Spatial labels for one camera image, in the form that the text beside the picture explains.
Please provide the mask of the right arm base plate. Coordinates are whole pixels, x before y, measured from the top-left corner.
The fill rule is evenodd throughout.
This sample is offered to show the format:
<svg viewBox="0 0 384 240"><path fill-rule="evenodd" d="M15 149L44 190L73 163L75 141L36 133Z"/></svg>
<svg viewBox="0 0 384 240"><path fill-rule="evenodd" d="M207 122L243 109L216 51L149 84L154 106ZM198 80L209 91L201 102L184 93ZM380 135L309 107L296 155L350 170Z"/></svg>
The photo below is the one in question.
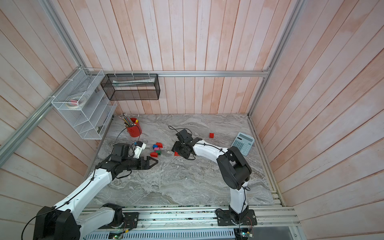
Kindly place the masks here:
<svg viewBox="0 0 384 240"><path fill-rule="evenodd" d="M219 226L256 226L258 224L254 210L245 209L241 214L237 214L232 209L216 209L215 214Z"/></svg>

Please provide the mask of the red pen cup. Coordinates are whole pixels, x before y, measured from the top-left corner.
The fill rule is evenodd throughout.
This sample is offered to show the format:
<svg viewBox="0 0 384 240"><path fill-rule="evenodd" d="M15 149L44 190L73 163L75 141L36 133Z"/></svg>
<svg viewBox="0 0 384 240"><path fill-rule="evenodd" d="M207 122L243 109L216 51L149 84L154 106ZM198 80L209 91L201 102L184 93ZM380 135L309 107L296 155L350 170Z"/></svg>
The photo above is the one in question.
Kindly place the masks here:
<svg viewBox="0 0 384 240"><path fill-rule="evenodd" d="M132 138L138 138L142 134L142 129L139 120L136 118L129 118L129 124L126 126L127 132Z"/></svg>

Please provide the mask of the pens in cup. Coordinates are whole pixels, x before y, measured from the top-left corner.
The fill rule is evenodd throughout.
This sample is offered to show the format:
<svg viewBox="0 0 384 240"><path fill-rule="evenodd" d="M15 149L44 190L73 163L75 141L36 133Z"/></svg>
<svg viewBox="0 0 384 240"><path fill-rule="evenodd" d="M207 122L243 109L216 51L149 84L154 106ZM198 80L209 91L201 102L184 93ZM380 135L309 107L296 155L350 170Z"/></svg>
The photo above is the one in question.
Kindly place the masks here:
<svg viewBox="0 0 384 240"><path fill-rule="evenodd" d="M139 121L138 121L137 119L132 120L132 119L129 118L129 116L128 116L127 114L125 114L125 113L119 115L119 118L120 118L121 120L123 120L124 123L125 123L125 125L126 125L126 127L129 127L129 128L131 128L131 127L133 127L133 126L136 126L136 125L139 123Z"/></svg>

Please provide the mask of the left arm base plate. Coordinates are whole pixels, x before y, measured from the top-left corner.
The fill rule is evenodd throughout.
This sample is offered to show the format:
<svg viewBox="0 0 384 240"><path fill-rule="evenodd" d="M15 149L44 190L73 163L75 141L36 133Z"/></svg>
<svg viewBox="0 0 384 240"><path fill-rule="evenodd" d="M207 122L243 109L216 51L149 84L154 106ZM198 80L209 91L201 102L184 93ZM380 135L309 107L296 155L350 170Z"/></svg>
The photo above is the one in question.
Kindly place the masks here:
<svg viewBox="0 0 384 240"><path fill-rule="evenodd" d="M138 219L138 212L118 212L115 213L114 220L111 223L111 227L115 229L134 229L137 227Z"/></svg>

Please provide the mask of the small red curved brick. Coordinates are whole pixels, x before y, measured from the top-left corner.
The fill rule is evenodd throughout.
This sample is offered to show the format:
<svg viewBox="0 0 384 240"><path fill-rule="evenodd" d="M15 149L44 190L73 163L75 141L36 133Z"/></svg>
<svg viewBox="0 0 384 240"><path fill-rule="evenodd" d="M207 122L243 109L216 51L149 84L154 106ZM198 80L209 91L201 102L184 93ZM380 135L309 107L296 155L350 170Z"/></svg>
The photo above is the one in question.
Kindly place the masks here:
<svg viewBox="0 0 384 240"><path fill-rule="evenodd" d="M159 154L156 152L152 152L152 153L150 153L150 156L153 158L157 158L159 156Z"/></svg>

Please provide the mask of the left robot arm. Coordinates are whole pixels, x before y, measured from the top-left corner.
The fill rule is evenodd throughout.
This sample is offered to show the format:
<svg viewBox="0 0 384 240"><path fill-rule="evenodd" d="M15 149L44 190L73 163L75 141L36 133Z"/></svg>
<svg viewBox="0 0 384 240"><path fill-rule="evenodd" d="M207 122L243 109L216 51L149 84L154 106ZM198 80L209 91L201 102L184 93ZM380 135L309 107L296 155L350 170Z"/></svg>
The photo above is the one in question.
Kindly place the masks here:
<svg viewBox="0 0 384 240"><path fill-rule="evenodd" d="M142 157L146 144L115 144L113 151L101 161L91 176L53 207L43 207L36 215L35 240L81 240L93 231L107 226L114 229L133 229L137 217L126 217L123 208L105 204L96 212L81 216L89 202L124 171L149 170L153 158Z"/></svg>

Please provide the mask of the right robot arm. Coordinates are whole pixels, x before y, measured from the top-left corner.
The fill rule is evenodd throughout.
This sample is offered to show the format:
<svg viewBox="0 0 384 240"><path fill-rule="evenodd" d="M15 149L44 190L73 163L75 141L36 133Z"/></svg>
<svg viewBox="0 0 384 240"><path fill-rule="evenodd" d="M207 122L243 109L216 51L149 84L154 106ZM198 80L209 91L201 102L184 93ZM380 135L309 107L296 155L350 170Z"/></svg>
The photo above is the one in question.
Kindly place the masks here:
<svg viewBox="0 0 384 240"><path fill-rule="evenodd" d="M226 217L234 224L240 224L246 219L249 211L247 202L248 181L252 168L237 147L222 148L207 143L201 138L194 138L189 129L169 129L176 131L178 140L172 147L172 152L186 160L194 161L203 157L213 161L219 167L224 182L230 188L231 201Z"/></svg>

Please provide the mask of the black mesh basket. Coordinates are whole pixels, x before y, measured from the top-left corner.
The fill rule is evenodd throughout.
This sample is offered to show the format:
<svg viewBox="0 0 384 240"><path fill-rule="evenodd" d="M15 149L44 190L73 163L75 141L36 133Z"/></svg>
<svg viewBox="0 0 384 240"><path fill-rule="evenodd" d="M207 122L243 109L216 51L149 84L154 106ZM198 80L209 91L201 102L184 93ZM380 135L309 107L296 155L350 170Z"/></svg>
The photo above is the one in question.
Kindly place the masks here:
<svg viewBox="0 0 384 240"><path fill-rule="evenodd" d="M158 100L161 93L156 74L107 74L101 87L111 101Z"/></svg>

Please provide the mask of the grey calculator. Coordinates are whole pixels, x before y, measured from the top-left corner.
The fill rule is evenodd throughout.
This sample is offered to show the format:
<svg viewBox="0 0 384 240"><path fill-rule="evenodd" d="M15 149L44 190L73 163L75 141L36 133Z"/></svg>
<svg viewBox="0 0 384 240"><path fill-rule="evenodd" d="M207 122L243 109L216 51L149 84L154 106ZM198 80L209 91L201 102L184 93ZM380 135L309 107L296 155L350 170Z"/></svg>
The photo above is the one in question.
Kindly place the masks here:
<svg viewBox="0 0 384 240"><path fill-rule="evenodd" d="M255 139L247 134L238 133L235 137L232 147L238 148L243 156L247 156L253 146Z"/></svg>

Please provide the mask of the tape roll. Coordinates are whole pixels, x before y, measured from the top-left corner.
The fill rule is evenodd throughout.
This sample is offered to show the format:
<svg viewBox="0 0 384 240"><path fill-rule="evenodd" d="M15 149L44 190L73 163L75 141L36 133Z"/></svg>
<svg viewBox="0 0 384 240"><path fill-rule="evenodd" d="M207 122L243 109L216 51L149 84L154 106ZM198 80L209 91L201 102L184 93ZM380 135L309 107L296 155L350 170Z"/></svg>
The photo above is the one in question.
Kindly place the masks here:
<svg viewBox="0 0 384 240"><path fill-rule="evenodd" d="M73 96L66 103L65 106L68 109L80 109L87 102L87 97L85 96Z"/></svg>

